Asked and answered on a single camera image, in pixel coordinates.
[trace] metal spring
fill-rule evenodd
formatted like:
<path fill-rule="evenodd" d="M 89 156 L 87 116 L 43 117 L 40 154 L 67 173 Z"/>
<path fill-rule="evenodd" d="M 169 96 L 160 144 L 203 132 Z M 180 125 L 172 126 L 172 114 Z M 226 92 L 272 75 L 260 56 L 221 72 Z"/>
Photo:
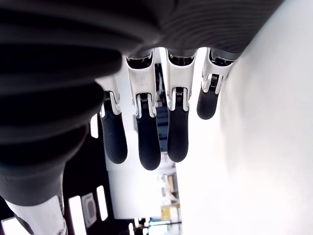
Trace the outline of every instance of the metal spring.
<path fill-rule="evenodd" d="M 219 79 L 219 76 L 217 74 L 212 74 L 212 77 L 211 77 L 211 81 L 217 81 Z"/>
<path fill-rule="evenodd" d="M 182 96 L 182 95 L 183 95 L 183 92 L 176 92 L 176 95 L 177 95 L 177 96 Z"/>

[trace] black fingertip pad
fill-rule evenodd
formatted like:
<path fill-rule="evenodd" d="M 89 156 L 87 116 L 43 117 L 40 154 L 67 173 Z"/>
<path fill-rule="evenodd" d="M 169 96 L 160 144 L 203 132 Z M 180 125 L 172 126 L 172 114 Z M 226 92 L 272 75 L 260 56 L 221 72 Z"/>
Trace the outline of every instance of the black fingertip pad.
<path fill-rule="evenodd" d="M 167 153 L 176 163 L 184 160 L 188 153 L 188 114 L 182 106 L 168 110 Z"/>
<path fill-rule="evenodd" d="M 214 116 L 218 97 L 214 91 L 204 92 L 200 89 L 197 113 L 201 119 L 208 120 Z"/>
<path fill-rule="evenodd" d="M 144 116 L 137 119 L 139 158 L 147 170 L 155 170 L 161 162 L 157 118 Z"/>
<path fill-rule="evenodd" d="M 123 163 L 127 158 L 127 142 L 122 114 L 115 115 L 112 109 L 105 110 L 101 118 L 103 143 L 108 158 L 115 164 Z"/>

